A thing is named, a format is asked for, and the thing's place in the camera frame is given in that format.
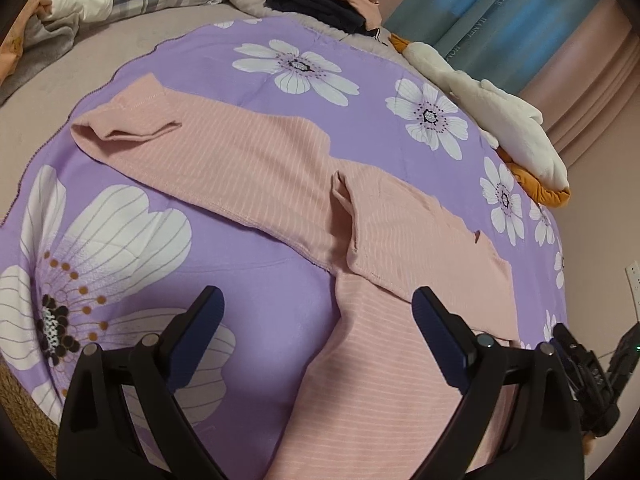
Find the right hand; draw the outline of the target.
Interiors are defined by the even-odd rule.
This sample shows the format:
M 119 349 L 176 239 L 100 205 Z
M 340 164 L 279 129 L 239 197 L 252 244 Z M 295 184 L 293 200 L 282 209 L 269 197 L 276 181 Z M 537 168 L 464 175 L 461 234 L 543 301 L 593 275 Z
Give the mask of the right hand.
M 585 456 L 588 456 L 592 453 L 594 447 L 596 446 L 596 437 L 591 432 L 586 432 L 582 436 L 582 452 Z

